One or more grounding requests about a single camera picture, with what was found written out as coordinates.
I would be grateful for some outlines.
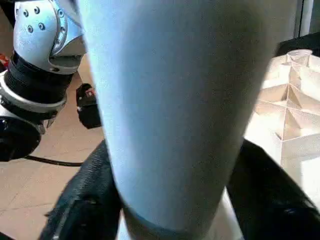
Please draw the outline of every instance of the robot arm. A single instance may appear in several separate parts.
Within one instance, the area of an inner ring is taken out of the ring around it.
[[[0,76],[0,160],[23,158],[64,107],[85,53],[80,25],[57,1],[15,3],[14,53]]]

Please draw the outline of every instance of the black plastic part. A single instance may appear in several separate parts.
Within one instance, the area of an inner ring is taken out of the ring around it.
[[[6,70],[5,66],[0,62],[0,73],[4,72]]]
[[[25,109],[22,109],[22,108],[20,108],[20,107],[18,107],[16,105],[12,104],[4,96],[2,96],[0,104],[5,109],[7,109],[11,113],[19,116],[20,118],[23,118],[25,120],[29,120],[29,121],[32,121],[32,122],[37,122],[37,123],[39,123],[42,120],[52,119],[58,114],[57,111],[51,111],[51,112],[46,112],[46,113],[27,111]]]
[[[84,83],[76,90],[76,105],[83,126],[87,129],[101,127],[95,91],[90,84]]]
[[[0,162],[29,155],[40,140],[40,133],[31,124],[17,118],[0,116]]]
[[[52,104],[64,98],[72,76],[39,69],[15,52],[9,61],[4,81],[13,92],[27,100]]]
[[[317,240],[320,214],[262,148],[244,140],[227,185],[245,240]]]
[[[0,240],[14,240],[14,239],[0,232]]]

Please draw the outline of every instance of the white cylinder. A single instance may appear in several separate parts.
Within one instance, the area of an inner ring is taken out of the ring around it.
[[[267,2],[79,1],[133,238],[149,238],[141,226],[157,239],[209,229],[285,34],[285,19],[273,19],[269,5],[278,1]],[[286,14],[290,6],[273,10]]]

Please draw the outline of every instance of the white cardboard divider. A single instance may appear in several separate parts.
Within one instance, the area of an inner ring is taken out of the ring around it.
[[[320,58],[311,53],[300,49],[270,61],[244,137],[320,208]]]

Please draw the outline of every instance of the black device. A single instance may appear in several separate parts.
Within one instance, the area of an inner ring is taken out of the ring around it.
[[[84,83],[76,90],[76,106],[83,126],[87,129],[101,127],[96,91],[90,84]]]

